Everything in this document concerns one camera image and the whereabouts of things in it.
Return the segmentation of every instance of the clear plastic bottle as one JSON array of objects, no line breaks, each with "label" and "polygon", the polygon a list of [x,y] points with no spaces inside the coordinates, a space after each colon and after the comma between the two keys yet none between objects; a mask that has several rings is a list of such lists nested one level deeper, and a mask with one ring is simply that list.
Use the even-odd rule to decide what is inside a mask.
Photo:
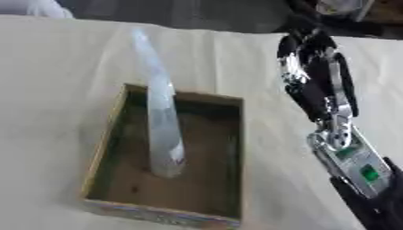
[{"label": "clear plastic bottle", "polygon": [[148,140],[153,174],[173,178],[184,168],[184,144],[176,116],[174,87],[142,30],[133,30],[148,75]]}]

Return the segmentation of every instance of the wooden box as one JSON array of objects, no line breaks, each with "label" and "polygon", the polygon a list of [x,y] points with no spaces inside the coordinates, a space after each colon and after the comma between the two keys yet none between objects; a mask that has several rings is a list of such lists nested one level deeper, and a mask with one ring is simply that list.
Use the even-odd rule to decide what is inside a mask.
[{"label": "wooden box", "polygon": [[170,225],[240,225],[243,102],[177,92],[186,166],[174,179],[148,166],[146,88],[125,84],[96,148],[82,197],[99,214]]}]

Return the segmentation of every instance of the white table surface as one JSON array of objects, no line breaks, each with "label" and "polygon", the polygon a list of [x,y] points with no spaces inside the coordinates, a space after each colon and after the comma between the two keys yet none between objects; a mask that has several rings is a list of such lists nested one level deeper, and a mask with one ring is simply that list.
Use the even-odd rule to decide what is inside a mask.
[{"label": "white table surface", "polygon": [[[282,90],[281,35],[16,16],[0,17],[1,229],[182,229],[100,217],[78,199],[114,97],[123,83],[144,84],[132,27],[150,36],[177,89],[245,99],[242,229],[362,229],[305,144],[314,126]],[[356,124],[403,166],[403,43],[337,42],[356,84]]]}]

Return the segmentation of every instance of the silver metal part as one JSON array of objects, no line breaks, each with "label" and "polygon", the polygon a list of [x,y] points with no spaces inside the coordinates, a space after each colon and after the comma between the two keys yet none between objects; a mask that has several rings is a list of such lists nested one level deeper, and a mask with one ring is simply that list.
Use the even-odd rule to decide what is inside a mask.
[{"label": "silver metal part", "polygon": [[335,111],[331,111],[332,124],[329,142],[334,149],[340,150],[350,146],[352,140],[352,118],[353,111],[342,84],[340,65],[335,60],[336,51],[327,48],[326,58],[329,63],[330,78],[335,92]]},{"label": "silver metal part", "polygon": [[282,80],[286,84],[305,84],[309,80],[309,76],[300,66],[300,61],[294,53],[281,58],[280,62],[282,68]]},{"label": "silver metal part", "polygon": [[354,189],[371,199],[389,187],[392,172],[354,125],[352,131],[350,146],[342,150],[335,150],[327,143],[329,133],[326,130],[310,134],[308,144],[332,176],[346,179]]}]

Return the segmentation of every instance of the robotic hand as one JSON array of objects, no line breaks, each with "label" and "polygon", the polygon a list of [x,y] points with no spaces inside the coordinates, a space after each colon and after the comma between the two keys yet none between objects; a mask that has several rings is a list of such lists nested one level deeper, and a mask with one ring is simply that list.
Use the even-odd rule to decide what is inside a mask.
[{"label": "robotic hand", "polygon": [[296,22],[277,57],[285,91],[317,124],[308,135],[312,152],[368,230],[403,229],[403,172],[381,158],[353,124],[358,106],[344,56],[314,24]]}]

